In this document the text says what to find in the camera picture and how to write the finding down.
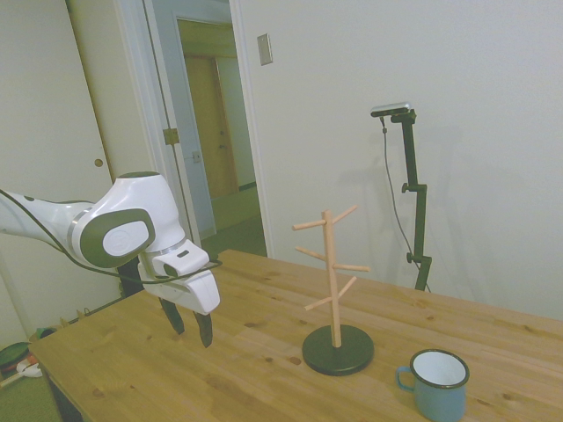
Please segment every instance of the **wooden table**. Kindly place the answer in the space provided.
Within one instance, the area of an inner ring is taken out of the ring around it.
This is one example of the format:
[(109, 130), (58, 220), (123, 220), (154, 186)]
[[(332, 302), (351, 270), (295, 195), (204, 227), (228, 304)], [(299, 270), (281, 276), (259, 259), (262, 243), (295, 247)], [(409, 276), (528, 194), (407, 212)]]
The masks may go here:
[(394, 380), (425, 348), (467, 362), (463, 421), (563, 420), (560, 321), (359, 279), (340, 314), (373, 338), (375, 358), (358, 374), (331, 377), (301, 354), (307, 335), (329, 324), (329, 305), (303, 308), (326, 297), (325, 273), (235, 251), (220, 259), (208, 349), (190, 311), (180, 311), (179, 336), (146, 292), (31, 349), (92, 421), (425, 421)]

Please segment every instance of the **doorway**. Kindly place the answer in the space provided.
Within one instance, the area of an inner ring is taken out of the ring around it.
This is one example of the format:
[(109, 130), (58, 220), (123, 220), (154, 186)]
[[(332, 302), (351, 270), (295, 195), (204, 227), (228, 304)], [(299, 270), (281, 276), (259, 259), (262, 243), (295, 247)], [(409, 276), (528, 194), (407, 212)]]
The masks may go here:
[(201, 245), (266, 256), (232, 26), (178, 19), (178, 29), (200, 146), (182, 145), (184, 161), (203, 163), (216, 227)]

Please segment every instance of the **light switch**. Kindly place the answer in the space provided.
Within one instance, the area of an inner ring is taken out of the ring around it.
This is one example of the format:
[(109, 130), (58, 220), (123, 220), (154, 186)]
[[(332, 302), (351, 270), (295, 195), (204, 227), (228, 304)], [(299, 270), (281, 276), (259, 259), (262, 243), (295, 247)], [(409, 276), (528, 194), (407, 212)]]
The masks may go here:
[(258, 37), (258, 52), (260, 53), (260, 64), (270, 64), (274, 61), (272, 59), (272, 48), (270, 47), (270, 35), (265, 33)]

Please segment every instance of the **wooden door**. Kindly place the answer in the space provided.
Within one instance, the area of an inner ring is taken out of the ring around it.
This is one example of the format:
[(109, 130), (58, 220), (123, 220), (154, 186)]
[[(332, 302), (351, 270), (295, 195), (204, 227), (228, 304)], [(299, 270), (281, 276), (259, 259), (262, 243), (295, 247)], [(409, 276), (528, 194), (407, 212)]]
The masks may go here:
[(237, 173), (214, 58), (186, 58), (195, 121), (211, 199), (238, 192)]
[[(0, 187), (43, 200), (99, 200), (112, 180), (64, 0), (1, 1), (0, 40)], [(27, 336), (120, 297), (118, 279), (2, 234), (0, 279)], [(0, 314), (0, 343), (11, 342), (10, 319)]]

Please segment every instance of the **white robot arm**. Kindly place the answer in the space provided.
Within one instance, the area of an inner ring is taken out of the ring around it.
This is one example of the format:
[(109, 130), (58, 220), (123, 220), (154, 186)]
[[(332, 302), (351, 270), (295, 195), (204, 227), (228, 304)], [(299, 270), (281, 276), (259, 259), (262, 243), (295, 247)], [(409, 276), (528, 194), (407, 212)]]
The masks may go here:
[(209, 257), (186, 238), (160, 174), (123, 175), (95, 204), (0, 193), (0, 232), (46, 242), (85, 268), (115, 268), (139, 256), (144, 287), (161, 299), (174, 329), (184, 330), (178, 304), (194, 311), (201, 339), (210, 344), (208, 314), (219, 304), (215, 278), (209, 270), (191, 275), (204, 269)]

